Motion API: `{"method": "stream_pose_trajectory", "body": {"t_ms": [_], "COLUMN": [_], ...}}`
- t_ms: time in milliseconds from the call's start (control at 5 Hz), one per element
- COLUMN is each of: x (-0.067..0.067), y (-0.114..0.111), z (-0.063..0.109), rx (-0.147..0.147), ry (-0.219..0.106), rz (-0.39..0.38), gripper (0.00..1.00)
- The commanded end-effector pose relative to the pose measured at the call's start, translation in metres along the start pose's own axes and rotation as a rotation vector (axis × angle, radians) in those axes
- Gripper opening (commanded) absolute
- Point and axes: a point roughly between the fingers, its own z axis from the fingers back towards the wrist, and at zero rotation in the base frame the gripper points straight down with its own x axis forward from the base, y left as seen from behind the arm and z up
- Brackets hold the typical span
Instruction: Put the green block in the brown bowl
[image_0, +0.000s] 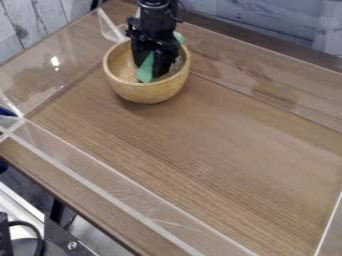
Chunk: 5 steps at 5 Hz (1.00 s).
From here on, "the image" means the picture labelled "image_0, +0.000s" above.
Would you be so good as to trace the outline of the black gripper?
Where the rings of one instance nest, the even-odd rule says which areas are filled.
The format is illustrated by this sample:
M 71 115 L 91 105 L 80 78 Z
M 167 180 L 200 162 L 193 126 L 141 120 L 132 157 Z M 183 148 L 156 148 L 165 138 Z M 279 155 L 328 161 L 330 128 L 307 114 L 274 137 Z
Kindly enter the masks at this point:
M 137 0 L 140 16 L 127 18 L 127 36 L 131 39 L 132 57 L 140 67 L 155 47 L 152 77 L 163 76 L 179 56 L 180 43 L 173 35 L 176 29 L 176 0 Z

